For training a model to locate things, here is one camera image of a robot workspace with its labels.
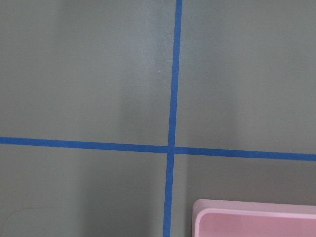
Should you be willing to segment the pink plastic bin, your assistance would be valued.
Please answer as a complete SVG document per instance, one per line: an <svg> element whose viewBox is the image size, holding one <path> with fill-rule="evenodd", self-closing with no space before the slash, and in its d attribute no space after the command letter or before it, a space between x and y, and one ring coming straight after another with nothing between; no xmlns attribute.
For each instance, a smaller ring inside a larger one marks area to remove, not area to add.
<svg viewBox="0 0 316 237"><path fill-rule="evenodd" d="M308 205L197 200L194 237L314 237L316 208Z"/></svg>

